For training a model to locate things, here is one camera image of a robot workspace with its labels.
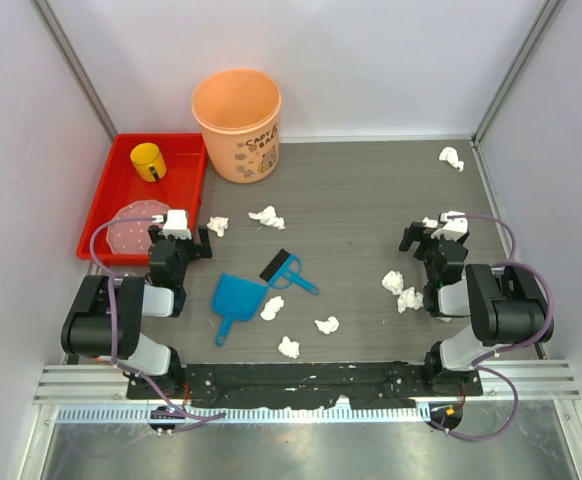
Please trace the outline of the blue plastic dustpan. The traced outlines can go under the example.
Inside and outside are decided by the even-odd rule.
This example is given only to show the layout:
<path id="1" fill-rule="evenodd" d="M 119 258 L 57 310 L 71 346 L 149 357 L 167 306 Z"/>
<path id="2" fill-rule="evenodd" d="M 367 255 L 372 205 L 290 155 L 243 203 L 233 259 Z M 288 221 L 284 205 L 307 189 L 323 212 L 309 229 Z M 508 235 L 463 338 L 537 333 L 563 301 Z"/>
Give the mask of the blue plastic dustpan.
<path id="1" fill-rule="evenodd" d="M 268 287 L 244 278 L 223 273 L 216 286 L 212 310 L 222 318 L 215 344 L 222 347 L 234 322 L 248 322 L 257 313 Z"/>

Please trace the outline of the blue hand brush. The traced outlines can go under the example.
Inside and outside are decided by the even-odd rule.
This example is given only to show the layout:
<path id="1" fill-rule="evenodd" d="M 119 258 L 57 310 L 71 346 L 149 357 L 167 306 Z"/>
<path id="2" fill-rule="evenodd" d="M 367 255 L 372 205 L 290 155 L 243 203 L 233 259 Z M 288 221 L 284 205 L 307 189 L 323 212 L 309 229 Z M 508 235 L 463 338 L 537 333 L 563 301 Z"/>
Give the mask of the blue hand brush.
<path id="1" fill-rule="evenodd" d="M 259 278 L 277 290 L 284 290 L 295 284 L 312 295 L 318 295 L 320 289 L 303 278 L 301 272 L 300 258 L 285 249 L 280 249 L 259 274 Z"/>

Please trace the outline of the orange plastic waste bin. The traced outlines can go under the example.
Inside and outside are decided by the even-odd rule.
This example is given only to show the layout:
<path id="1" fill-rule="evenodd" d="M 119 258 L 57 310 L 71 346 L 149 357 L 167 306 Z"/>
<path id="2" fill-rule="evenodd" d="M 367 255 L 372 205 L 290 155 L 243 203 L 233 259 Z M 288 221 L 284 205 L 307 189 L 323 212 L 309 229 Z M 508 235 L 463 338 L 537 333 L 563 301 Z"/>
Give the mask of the orange plastic waste bin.
<path id="1" fill-rule="evenodd" d="M 276 82 L 257 70 L 221 71 L 196 87 L 192 113 L 221 177 L 249 184 L 273 172 L 280 160 L 281 107 Z"/>

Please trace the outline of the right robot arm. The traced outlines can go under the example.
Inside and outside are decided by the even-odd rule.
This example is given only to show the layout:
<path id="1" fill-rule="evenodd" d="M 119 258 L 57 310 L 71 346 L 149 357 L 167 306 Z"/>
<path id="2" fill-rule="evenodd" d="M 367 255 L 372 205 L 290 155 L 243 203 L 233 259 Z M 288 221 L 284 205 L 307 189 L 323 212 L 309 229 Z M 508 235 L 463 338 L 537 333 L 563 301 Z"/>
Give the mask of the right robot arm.
<path id="1" fill-rule="evenodd" d="M 423 364 L 394 367 L 394 387 L 407 395 L 479 395 L 475 370 L 482 361 L 544 343 L 553 334 L 550 290 L 539 274 L 513 261 L 467 263 L 468 237 L 468 218 L 460 212 L 425 218 L 404 230 L 399 248 L 414 252 L 427 282 L 422 291 L 404 290 L 398 310 L 424 309 L 438 319 L 470 321 L 455 336 L 436 342 Z"/>

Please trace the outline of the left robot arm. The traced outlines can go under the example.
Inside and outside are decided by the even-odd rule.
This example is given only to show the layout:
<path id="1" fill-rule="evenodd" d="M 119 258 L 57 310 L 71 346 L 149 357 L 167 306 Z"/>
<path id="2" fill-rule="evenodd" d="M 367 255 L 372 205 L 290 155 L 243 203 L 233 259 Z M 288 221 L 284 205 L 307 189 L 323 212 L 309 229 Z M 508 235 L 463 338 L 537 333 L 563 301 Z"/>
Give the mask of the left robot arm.
<path id="1" fill-rule="evenodd" d="M 171 399 L 183 394 L 186 374 L 177 351 L 143 334 L 141 323 L 145 317 L 181 314 L 189 265 L 212 257 L 208 229 L 200 227 L 198 233 L 197 241 L 182 240 L 151 226 L 145 277 L 86 276 L 61 330 L 64 352 L 104 362 L 116 360 L 125 369 L 127 394 L 132 399 Z"/>

